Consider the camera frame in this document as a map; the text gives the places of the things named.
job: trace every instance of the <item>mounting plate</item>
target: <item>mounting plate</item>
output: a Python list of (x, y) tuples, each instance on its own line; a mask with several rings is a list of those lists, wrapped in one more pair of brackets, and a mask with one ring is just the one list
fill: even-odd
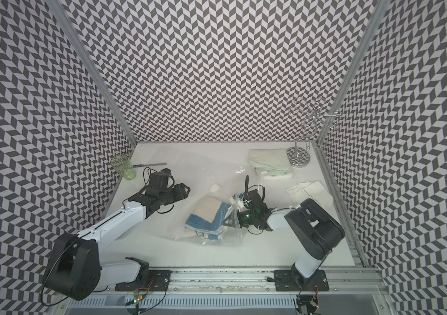
[(153, 281), (150, 287), (151, 291), (164, 292), (169, 288), (169, 282), (171, 279), (170, 270), (150, 270), (148, 271), (148, 278), (144, 281), (139, 282), (122, 282), (117, 283), (115, 286), (115, 291), (134, 291), (138, 288), (147, 288), (150, 285), (150, 281)]
[[(301, 288), (295, 286), (290, 269), (274, 270), (274, 284), (277, 292), (301, 290)], [(309, 281), (302, 287), (302, 291), (316, 291), (315, 284), (318, 286), (318, 291), (329, 290), (327, 276), (323, 270), (318, 269), (315, 271)]]

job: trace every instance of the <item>chevron patterned wall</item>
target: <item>chevron patterned wall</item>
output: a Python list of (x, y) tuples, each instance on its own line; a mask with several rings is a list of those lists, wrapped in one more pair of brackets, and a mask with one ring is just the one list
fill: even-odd
[(375, 1), (61, 0), (137, 139), (158, 142), (295, 139), (290, 106), (328, 110)]
[(447, 314), (447, 0), (394, 1), (324, 143), (401, 314)]
[(0, 313), (44, 310), (52, 241), (99, 219), (130, 150), (44, 3), (0, 1)]

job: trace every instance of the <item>blue and white towel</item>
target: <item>blue and white towel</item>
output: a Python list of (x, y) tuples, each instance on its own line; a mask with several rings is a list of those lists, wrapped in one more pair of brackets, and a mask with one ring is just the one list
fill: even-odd
[(230, 207), (231, 205), (218, 199), (204, 197), (185, 222), (185, 227), (191, 230), (187, 232), (200, 238), (221, 239), (227, 231), (227, 226), (223, 225), (223, 223)]

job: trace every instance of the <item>folded napkin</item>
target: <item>folded napkin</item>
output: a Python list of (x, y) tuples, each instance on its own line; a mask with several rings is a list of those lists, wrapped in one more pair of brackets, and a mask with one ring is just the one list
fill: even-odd
[(327, 210), (334, 203), (334, 198), (319, 180), (298, 183), (286, 190), (292, 201), (300, 205), (307, 198), (315, 200), (323, 209)]
[(187, 232), (201, 238), (220, 239), (227, 231), (223, 222), (230, 207), (231, 205), (220, 200), (204, 197), (185, 222), (185, 227), (195, 233)]
[(290, 161), (285, 149), (251, 149), (249, 163), (257, 175), (291, 177)]

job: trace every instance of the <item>metal beam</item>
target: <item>metal beam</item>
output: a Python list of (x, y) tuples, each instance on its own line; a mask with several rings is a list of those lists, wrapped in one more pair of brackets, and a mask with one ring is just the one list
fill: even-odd
[(328, 192), (334, 198), (334, 206), (341, 221), (340, 223), (342, 228), (346, 231), (346, 241), (348, 242), (350, 249), (354, 248), (357, 250), (360, 260), (362, 261), (362, 265), (369, 266), (369, 261), (365, 255), (362, 245), (360, 244), (360, 241), (358, 240), (357, 232), (353, 226), (346, 204), (342, 199), (342, 193), (337, 186), (334, 176), (332, 175), (327, 158), (325, 157), (323, 150), (318, 145), (314, 145), (314, 150), (318, 163), (320, 164), (321, 172), (325, 177)]
[[(350, 89), (351, 83), (353, 82), (353, 79), (357, 75), (358, 69), (362, 64), (362, 61), (364, 60), (364, 57), (367, 54), (367, 51), (369, 50), (369, 46), (371, 45), (372, 40), (374, 39), (374, 34), (378, 30), (379, 24), (383, 20), (389, 4), (390, 0), (377, 0), (376, 8), (372, 13), (371, 19), (369, 20), (369, 24), (365, 28), (364, 36), (362, 37), (362, 40), (358, 45), (357, 51), (355, 52), (353, 60), (351, 61), (348, 71), (346, 72), (345, 78), (342, 81), (341, 88), (337, 93), (334, 103), (330, 108), (329, 115), (334, 115), (334, 111), (339, 110), (341, 108), (342, 103), (346, 98), (346, 93)], [(321, 146), (323, 141), (325, 141), (325, 138), (327, 137), (328, 131), (330, 130), (329, 128), (330, 126), (332, 126), (333, 121), (334, 117), (328, 117), (327, 120), (325, 121), (325, 124), (321, 129), (320, 135), (316, 140), (316, 143), (319, 146)]]
[[(192, 309), (199, 308), (199, 301), (205, 300), (207, 308), (243, 308), (267, 307), (290, 308), (295, 305), (298, 294), (314, 294), (310, 291), (276, 292), (275, 285), (267, 282), (273, 277), (274, 270), (289, 269), (279, 267), (166, 267), (172, 271), (166, 301), (159, 308)], [(320, 295), (371, 295), (379, 298), (387, 295), (381, 275), (377, 268), (322, 266), (327, 276), (330, 290)], [(164, 296), (164, 292), (151, 292), (146, 301), (155, 304)], [(113, 287), (106, 291), (92, 293), (81, 301), (64, 301), (51, 311), (53, 315), (62, 315), (68, 308), (108, 308), (124, 307), (125, 301), (132, 298), (131, 292), (115, 292)], [(248, 305), (246, 301), (263, 300), (264, 303)]]
[(134, 136), (134, 133), (131, 130), (131, 127), (126, 122), (124, 116), (122, 115), (118, 105), (115, 102), (115, 99), (111, 95), (107, 85), (104, 83), (104, 80), (101, 77), (101, 74), (97, 70), (97, 67), (94, 61), (90, 58), (89, 52), (83, 46), (81, 42), (80, 36), (76, 33), (73, 28), (73, 24), (69, 20), (68, 16), (65, 13), (65, 10), (62, 8), (60, 2), (58, 0), (45, 0), (46, 5), (50, 9), (50, 12), (55, 17), (57, 25), (62, 28), (64, 35), (68, 38), (69, 42), (73, 46), (72, 48), (75, 50), (76, 55), (80, 58), (81, 63), (87, 69), (90, 77), (94, 81), (97, 89), (101, 92), (102, 97), (104, 98), (105, 103), (108, 105), (109, 109), (113, 113), (117, 123), (124, 130), (127, 138), (134, 146), (138, 141)]

